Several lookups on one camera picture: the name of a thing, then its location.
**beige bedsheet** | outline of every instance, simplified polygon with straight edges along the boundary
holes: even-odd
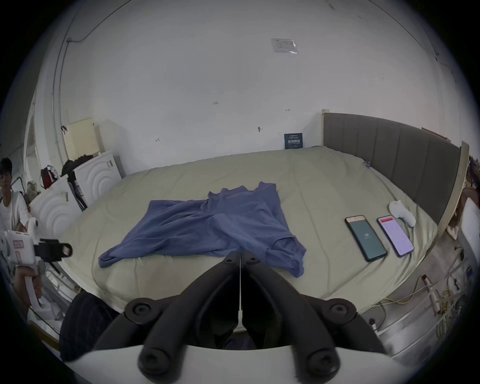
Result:
[[[435,222],[386,177],[363,161],[326,147],[216,157],[130,175],[87,208],[61,241],[73,256],[61,263],[86,291],[121,311],[137,297],[177,295],[222,259],[212,256],[150,255],[100,268],[98,257],[120,243],[146,213],[151,200],[204,199],[209,191],[260,181],[276,183],[291,232],[305,246],[305,273],[278,269],[300,293],[344,298],[362,311],[390,294],[416,268],[435,238]],[[417,225],[406,229],[415,251],[399,258],[376,223],[388,203],[401,200]],[[364,260],[344,219],[365,215],[388,255]]]

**bed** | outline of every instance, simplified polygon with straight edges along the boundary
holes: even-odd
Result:
[[[62,236],[73,247],[62,268],[119,312],[137,297],[177,295],[221,259],[149,255],[100,268],[98,257],[122,241],[151,200],[204,199],[209,191],[271,182],[290,231],[307,249],[303,276],[278,273],[300,293],[341,297],[359,311],[369,308],[413,272],[444,231],[460,195],[468,146],[458,148],[417,128],[357,115],[325,113],[319,129],[323,146],[222,156],[129,175]],[[412,151],[413,156],[405,156]],[[415,247],[403,258],[375,223],[389,214],[392,200],[401,200],[417,220],[414,228],[400,223]],[[344,222],[354,215],[367,217],[388,250],[385,258],[364,260]]]

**white glove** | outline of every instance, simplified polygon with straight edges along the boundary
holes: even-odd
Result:
[[[393,217],[403,219],[403,221],[405,221],[409,227],[413,228],[417,223],[414,215],[403,206],[400,200],[392,201],[388,205],[388,210],[390,211]]]

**bed frame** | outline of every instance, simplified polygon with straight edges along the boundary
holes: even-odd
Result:
[[[460,148],[438,135],[395,121],[346,113],[322,114],[323,145],[370,162],[446,230],[462,192],[467,143]]]

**phone screen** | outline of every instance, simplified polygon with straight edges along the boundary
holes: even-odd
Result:
[[[384,246],[365,216],[353,216],[345,219],[355,236],[358,245],[367,261],[373,261],[387,254]]]
[[[380,217],[377,220],[392,242],[398,256],[405,256],[413,251],[412,242],[393,216]]]

